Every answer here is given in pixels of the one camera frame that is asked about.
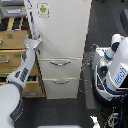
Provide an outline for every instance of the cabinet drawer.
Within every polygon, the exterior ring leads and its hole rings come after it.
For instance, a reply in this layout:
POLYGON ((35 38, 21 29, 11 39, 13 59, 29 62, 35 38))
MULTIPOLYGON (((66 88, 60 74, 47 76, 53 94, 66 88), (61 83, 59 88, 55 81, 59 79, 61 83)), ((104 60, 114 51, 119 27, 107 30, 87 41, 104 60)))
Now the cabinet drawer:
POLYGON ((79 79, 43 80, 48 99, 77 98, 79 79))
POLYGON ((23 49, 24 36, 27 35, 26 30, 19 31, 0 31, 0 49, 23 49))
POLYGON ((37 52, 37 57, 39 59, 82 57, 83 53, 84 53, 85 40, 86 40, 85 33, 87 33, 87 32, 84 31, 83 33, 84 34, 82 36, 80 36, 78 39, 74 38, 75 35, 72 36, 73 37, 72 39, 69 36, 68 39, 65 39, 68 41, 61 40, 63 38, 63 35, 60 37, 60 40, 58 40, 58 39, 53 40, 54 37, 52 37, 52 36, 51 36, 51 40, 44 38, 44 43, 41 44, 41 53, 39 54, 37 52))
POLYGON ((0 67, 19 66, 25 50, 0 50, 0 67))
MULTIPOLYGON (((0 67, 0 77, 8 76, 10 73, 15 71, 17 68, 18 67, 0 67)), ((37 76, 37 75, 39 75, 37 65, 34 64, 32 70, 30 72, 30 76, 37 76)))
POLYGON ((38 60, 42 78, 80 77, 81 59, 38 60))

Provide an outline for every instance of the gray floor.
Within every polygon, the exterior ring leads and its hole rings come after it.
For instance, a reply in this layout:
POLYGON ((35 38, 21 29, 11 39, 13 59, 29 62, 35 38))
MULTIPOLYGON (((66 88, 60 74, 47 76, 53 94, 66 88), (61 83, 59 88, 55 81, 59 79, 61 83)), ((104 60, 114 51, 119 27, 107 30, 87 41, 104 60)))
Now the gray floor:
MULTIPOLYGON (((92 0, 89 32, 85 45, 85 54, 92 55, 91 46, 97 44, 100 47, 108 47, 111 37, 115 33, 126 36, 120 23, 121 10, 128 8, 128 1, 120 0, 92 0)), ((91 81, 90 68, 83 66, 81 72, 80 89, 88 92, 91 81)), ((16 128, 36 128, 39 125, 79 125, 83 128, 92 128, 93 123, 89 116, 98 117, 101 128, 105 119, 97 108, 97 101, 93 92, 81 93, 77 99, 47 100, 45 98, 24 99, 24 111, 16 122, 16 128)))

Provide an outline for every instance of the refrigerator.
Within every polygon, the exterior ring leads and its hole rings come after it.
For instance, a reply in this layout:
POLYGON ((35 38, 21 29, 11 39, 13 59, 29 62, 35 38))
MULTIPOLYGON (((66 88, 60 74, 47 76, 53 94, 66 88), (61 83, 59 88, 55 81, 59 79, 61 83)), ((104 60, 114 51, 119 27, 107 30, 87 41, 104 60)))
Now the refrigerator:
POLYGON ((77 98, 91 0, 24 0, 47 99, 77 98))

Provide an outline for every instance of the metal handle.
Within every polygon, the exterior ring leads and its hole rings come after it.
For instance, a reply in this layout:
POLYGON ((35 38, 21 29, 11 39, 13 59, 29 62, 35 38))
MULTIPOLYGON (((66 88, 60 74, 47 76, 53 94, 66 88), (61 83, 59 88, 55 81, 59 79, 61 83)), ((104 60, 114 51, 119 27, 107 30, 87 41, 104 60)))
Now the metal handle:
POLYGON ((9 59, 7 59, 6 61, 0 61, 0 64, 8 63, 8 62, 9 62, 9 59))
POLYGON ((56 84, 66 84, 66 83, 69 82, 69 80, 65 80, 65 81, 59 80, 59 81, 52 81, 52 82, 54 82, 54 83, 56 83, 56 84))
POLYGON ((66 65, 66 64, 71 63, 71 61, 67 61, 67 62, 64 62, 64 63, 61 63, 61 64, 58 64, 58 63, 56 63, 55 61, 51 61, 50 63, 51 63, 51 64, 54 64, 54 65, 57 65, 57 66, 64 66, 64 65, 66 65))
POLYGON ((33 14, 30 12, 30 17, 31 17, 31 23, 32 23, 32 32, 33 32, 33 39, 36 40, 36 31, 35 31, 35 25, 34 25, 34 20, 33 20, 33 14))
POLYGON ((0 75, 9 75, 10 73, 0 73, 0 75))

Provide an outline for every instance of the cabinet door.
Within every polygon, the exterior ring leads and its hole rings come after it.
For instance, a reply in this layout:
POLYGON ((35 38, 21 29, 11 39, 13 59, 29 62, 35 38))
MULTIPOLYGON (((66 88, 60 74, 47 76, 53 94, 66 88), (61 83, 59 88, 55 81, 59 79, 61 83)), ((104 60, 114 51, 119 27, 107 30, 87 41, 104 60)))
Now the cabinet door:
POLYGON ((39 60, 42 78, 79 78, 82 59, 39 60))
POLYGON ((41 35, 43 44, 38 58, 82 57, 84 52, 91 0, 32 0, 27 6, 29 25, 33 31, 32 11, 36 36, 41 35), (40 16, 40 4, 46 3, 49 17, 40 16))

